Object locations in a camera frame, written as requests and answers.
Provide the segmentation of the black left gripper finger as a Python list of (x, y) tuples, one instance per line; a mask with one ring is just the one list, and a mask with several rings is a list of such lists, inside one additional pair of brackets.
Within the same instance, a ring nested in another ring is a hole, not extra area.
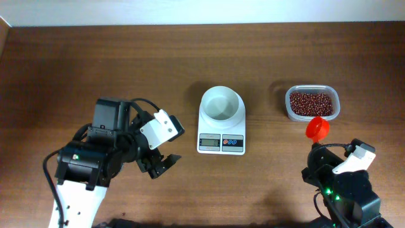
[(151, 179), (157, 179), (167, 171), (167, 165), (163, 161), (152, 164), (151, 168), (147, 171)]
[(167, 157), (165, 157), (164, 155), (161, 155), (161, 169), (162, 170), (167, 170), (169, 168), (171, 168), (172, 166), (174, 166), (174, 164), (176, 164), (176, 162), (181, 159), (180, 155), (173, 155), (170, 154)]

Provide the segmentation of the red plastic measuring scoop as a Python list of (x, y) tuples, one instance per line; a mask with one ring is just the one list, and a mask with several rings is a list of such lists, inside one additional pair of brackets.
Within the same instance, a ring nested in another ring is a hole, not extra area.
[(314, 143), (318, 143), (327, 137), (330, 124), (322, 117), (314, 117), (307, 125), (305, 135)]

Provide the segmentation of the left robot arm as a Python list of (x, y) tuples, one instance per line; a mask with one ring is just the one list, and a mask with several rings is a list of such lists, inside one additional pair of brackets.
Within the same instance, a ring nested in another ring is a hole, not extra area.
[(180, 159), (164, 156), (158, 148), (185, 129), (177, 117), (158, 106), (154, 109), (154, 114), (143, 110), (137, 98), (99, 98), (92, 122), (53, 152), (58, 163), (55, 181), (47, 169), (51, 156), (45, 157), (42, 168), (54, 198), (50, 227), (91, 227), (111, 180), (124, 164), (135, 162), (142, 173), (156, 179)]

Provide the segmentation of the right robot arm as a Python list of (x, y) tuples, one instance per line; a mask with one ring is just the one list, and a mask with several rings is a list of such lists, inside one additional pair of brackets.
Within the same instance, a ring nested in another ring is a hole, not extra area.
[(381, 199), (373, 191), (368, 167), (375, 148), (359, 139), (349, 144), (314, 143), (302, 173), (304, 182), (317, 187), (329, 212), (306, 227), (392, 228), (380, 213)]

